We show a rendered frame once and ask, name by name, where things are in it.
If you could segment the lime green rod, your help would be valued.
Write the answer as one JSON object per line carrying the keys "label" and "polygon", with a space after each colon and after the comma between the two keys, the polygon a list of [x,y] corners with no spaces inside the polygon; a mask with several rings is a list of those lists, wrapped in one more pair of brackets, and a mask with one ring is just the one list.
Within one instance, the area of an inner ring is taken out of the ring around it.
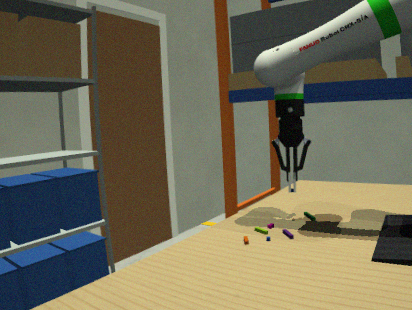
{"label": "lime green rod", "polygon": [[257,232],[259,232],[259,233],[262,233],[262,234],[268,234],[268,230],[265,230],[265,229],[262,229],[262,228],[259,228],[259,227],[255,227],[255,231],[257,231]]}

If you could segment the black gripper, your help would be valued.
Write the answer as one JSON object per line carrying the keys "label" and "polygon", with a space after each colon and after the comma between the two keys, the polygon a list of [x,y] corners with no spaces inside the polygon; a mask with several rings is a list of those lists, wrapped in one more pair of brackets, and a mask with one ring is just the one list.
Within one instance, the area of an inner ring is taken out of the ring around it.
{"label": "black gripper", "polygon": [[[298,131],[299,130],[299,131]],[[286,166],[284,166],[282,156],[279,150],[279,140],[286,147]],[[300,161],[300,166],[297,167],[297,147],[303,140],[303,153]],[[289,183],[288,191],[291,193],[291,171],[290,171],[290,147],[293,147],[293,189],[296,192],[297,171],[302,170],[305,162],[308,146],[311,140],[304,137],[301,119],[279,119],[279,134],[278,138],[272,141],[277,157],[280,163],[281,170],[287,172],[287,182]]]}

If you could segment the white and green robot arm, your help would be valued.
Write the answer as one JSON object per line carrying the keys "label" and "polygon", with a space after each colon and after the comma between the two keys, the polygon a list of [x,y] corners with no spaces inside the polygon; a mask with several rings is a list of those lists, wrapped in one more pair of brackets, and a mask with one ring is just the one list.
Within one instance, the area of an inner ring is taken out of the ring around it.
{"label": "white and green robot arm", "polygon": [[321,27],[262,52],[254,73],[261,84],[274,88],[276,117],[300,119],[305,116],[305,71],[398,34],[412,67],[412,0],[364,0]]}

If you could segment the purple rod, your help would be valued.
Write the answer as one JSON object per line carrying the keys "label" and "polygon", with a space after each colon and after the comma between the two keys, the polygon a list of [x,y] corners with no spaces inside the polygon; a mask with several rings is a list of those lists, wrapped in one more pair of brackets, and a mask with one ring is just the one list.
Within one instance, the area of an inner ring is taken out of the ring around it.
{"label": "purple rod", "polygon": [[283,233],[290,239],[294,239],[294,235],[291,234],[288,230],[283,229]]}

